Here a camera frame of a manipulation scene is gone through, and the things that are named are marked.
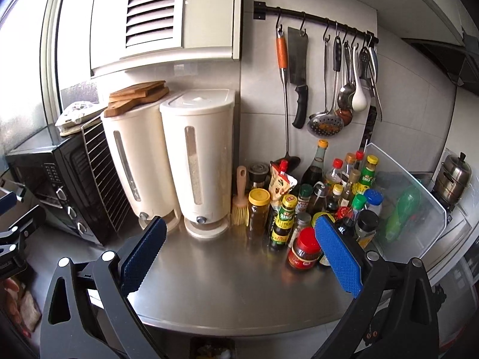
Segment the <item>black microwave oven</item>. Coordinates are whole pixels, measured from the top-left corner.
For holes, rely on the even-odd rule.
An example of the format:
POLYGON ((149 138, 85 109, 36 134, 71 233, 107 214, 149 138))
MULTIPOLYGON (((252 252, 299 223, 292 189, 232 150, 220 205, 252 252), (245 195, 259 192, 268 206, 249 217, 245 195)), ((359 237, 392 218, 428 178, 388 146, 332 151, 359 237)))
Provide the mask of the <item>black microwave oven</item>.
POLYGON ((49 222, 64 232, 104 246, 113 230, 94 184, 80 131, 67 137, 49 125, 10 151, 13 178, 49 212, 49 222))

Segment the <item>clear plastic splash guard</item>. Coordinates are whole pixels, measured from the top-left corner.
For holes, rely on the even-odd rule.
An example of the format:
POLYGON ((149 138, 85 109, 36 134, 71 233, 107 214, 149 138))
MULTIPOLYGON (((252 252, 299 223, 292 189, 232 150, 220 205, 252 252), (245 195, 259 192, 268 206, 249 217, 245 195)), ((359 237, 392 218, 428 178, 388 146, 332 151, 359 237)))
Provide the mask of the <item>clear plastic splash guard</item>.
POLYGON ((365 155, 378 158, 369 188, 382 196, 373 247, 391 262, 424 257, 447 226, 445 208, 376 144, 367 144, 365 155))

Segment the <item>red lid sauce jar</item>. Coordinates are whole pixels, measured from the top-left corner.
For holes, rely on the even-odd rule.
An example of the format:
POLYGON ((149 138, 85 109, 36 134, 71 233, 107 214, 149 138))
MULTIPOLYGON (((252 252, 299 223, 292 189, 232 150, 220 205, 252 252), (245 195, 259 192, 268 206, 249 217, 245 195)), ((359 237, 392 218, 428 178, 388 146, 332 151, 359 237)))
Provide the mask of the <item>red lid sauce jar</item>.
POLYGON ((287 254, 287 263, 297 271, 308 271, 314 267, 322 254, 322 248, 317 241, 312 227, 302 229, 294 239, 287 254))

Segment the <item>foil wrapped plate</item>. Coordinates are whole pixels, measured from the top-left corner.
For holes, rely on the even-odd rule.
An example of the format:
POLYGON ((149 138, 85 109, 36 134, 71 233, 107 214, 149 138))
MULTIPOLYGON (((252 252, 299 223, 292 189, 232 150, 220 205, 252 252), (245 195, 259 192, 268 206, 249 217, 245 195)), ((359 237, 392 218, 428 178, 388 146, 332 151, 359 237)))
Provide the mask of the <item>foil wrapped plate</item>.
POLYGON ((68 105, 55 122, 58 128, 70 128, 81 125, 98 116, 105 107, 89 101, 75 101, 68 105))

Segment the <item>green plastic bottle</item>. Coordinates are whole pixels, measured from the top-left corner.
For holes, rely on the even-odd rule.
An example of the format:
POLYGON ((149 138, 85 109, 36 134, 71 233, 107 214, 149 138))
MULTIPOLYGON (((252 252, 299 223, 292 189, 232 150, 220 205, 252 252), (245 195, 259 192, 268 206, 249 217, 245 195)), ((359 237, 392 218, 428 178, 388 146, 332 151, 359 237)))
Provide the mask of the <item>green plastic bottle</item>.
POLYGON ((406 222, 416 213, 420 205, 421 192, 413 185, 405 189, 386 222, 384 237, 388 243, 399 237, 406 222))

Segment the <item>green label sauce bottle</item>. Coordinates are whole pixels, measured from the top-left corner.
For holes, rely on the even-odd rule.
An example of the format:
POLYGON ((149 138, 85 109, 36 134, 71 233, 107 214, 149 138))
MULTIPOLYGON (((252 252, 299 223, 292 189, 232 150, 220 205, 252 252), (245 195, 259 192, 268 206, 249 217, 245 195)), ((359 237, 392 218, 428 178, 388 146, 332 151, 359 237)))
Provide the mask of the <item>green label sauce bottle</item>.
POLYGON ((293 194, 285 194, 283 196, 269 237, 269 246, 272 249, 280 250, 287 245, 294 225, 297 203, 298 199, 293 194))

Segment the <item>left cream rice dispenser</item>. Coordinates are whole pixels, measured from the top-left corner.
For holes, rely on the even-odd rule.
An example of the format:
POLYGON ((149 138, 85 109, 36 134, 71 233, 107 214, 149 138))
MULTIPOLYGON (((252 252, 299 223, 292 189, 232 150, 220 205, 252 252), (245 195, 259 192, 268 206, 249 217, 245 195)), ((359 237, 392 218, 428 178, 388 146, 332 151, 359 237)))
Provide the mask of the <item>left cream rice dispenser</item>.
POLYGON ((123 191, 141 227, 159 216, 169 232, 177 229, 179 207, 168 159, 159 105, 168 96, 136 105, 119 115, 101 114, 106 141, 123 191))

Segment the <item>cream rice dispenser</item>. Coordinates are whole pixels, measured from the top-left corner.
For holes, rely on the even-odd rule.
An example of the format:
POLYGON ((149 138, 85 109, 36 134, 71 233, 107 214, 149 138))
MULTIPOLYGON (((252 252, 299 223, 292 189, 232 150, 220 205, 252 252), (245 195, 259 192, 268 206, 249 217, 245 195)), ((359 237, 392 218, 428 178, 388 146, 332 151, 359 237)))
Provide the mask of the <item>cream rice dispenser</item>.
POLYGON ((235 93, 197 89, 159 105, 187 232, 213 239, 230 227, 235 93))
POLYGON ((169 232, 177 229, 179 207, 168 159, 159 105, 168 96, 136 105, 119 115, 101 114, 106 141, 123 191, 141 227, 159 216, 169 232))

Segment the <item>steel cooking pot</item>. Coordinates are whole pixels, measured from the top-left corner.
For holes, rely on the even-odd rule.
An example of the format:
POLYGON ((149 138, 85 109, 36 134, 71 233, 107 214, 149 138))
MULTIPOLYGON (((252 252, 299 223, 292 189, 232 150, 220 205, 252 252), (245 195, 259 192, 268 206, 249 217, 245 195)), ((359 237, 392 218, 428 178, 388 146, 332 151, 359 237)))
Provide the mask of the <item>steel cooking pot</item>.
POLYGON ((458 204, 472 177, 472 168, 466 161, 466 154, 449 154, 442 162, 433 185, 433 194, 445 207, 458 204))

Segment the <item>tall soy sauce bottle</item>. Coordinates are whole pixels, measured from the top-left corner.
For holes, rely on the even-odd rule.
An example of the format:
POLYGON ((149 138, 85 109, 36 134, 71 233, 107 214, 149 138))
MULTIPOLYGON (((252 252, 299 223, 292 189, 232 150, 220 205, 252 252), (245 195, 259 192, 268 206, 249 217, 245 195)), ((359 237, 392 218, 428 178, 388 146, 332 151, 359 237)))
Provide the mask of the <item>tall soy sauce bottle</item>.
POLYGON ((314 186, 317 182, 323 180, 324 159, 325 151, 327 150, 329 143, 326 139, 319 139, 317 141, 317 150, 315 156, 308 169, 304 172, 300 185, 314 186))

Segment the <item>red spout sauce pouch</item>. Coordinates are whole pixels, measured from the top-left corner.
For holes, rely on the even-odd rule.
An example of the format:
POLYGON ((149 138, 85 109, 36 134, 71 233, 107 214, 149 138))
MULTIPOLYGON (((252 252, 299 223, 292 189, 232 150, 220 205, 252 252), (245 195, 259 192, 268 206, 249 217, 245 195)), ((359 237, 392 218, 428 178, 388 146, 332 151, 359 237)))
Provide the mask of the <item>red spout sauce pouch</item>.
POLYGON ((283 195, 287 194, 297 185, 297 180, 287 173, 287 160, 282 159, 278 164, 271 162, 269 170, 270 181, 268 190, 270 202, 278 202, 283 195))

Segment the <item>metal slotted skimmer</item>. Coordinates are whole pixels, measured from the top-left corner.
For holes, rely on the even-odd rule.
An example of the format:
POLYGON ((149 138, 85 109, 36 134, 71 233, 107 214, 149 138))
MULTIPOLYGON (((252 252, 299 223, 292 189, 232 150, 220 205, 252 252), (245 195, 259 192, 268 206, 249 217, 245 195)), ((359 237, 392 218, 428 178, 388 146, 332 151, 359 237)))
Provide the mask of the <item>metal slotted skimmer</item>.
POLYGON ((328 45, 329 37, 323 38, 323 90, 324 90, 324 110, 309 116, 307 130, 310 134, 320 137, 334 136, 343 128, 342 119, 333 114, 333 107, 328 106, 328 45))

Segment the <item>white ceramic spoon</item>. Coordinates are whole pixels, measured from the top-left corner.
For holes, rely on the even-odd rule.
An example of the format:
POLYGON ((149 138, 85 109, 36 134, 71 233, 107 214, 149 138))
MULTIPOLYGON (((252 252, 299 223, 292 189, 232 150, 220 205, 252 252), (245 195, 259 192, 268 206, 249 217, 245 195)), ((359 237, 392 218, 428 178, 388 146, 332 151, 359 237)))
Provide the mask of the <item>white ceramic spoon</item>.
POLYGON ((354 74, 356 89, 351 100, 351 105, 352 105, 352 109, 355 112, 360 113, 366 110, 368 102, 365 97, 362 84, 360 82, 360 76, 358 72, 358 62, 359 62, 358 57, 359 57, 359 45, 356 44, 354 45, 352 49, 352 66, 353 66, 353 74, 354 74))

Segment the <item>white wall cabinet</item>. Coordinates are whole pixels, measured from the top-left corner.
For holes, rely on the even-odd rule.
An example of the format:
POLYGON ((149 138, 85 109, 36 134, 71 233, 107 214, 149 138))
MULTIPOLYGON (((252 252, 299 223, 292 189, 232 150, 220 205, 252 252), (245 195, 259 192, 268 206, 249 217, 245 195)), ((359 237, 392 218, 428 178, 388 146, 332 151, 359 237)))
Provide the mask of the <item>white wall cabinet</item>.
POLYGON ((242 0, 93 0, 94 77, 159 63, 237 60, 242 0))

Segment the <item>black utensil rail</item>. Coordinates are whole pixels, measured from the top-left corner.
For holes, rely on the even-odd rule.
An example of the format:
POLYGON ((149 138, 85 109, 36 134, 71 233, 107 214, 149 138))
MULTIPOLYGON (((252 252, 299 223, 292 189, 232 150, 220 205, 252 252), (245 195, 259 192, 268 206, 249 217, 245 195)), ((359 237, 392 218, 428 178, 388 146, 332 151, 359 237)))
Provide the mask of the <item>black utensil rail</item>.
POLYGON ((322 16, 316 16, 304 11, 290 10, 281 7, 271 7, 262 1, 253 2, 253 18, 259 20, 265 20, 267 16, 276 16, 277 22, 281 18, 298 19, 300 21, 300 27, 303 28, 304 23, 315 23, 324 25, 326 29, 334 29, 337 32, 342 33, 342 41, 347 40, 348 35, 352 36, 353 41, 362 40, 364 45, 377 45, 379 39, 370 30, 360 31, 358 28, 351 27, 347 24, 340 23, 336 20, 332 20, 322 16))

